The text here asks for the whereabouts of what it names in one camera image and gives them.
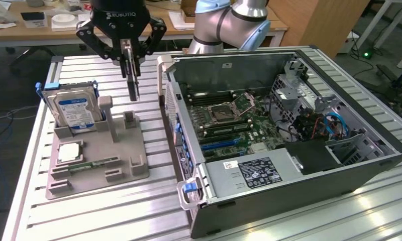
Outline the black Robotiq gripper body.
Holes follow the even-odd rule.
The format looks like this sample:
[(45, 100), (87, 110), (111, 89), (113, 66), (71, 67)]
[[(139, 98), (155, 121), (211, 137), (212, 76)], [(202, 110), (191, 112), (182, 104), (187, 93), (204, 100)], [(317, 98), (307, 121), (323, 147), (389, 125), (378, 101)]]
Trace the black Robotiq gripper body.
[(137, 39), (149, 22), (144, 1), (91, 0), (91, 22), (112, 40)]

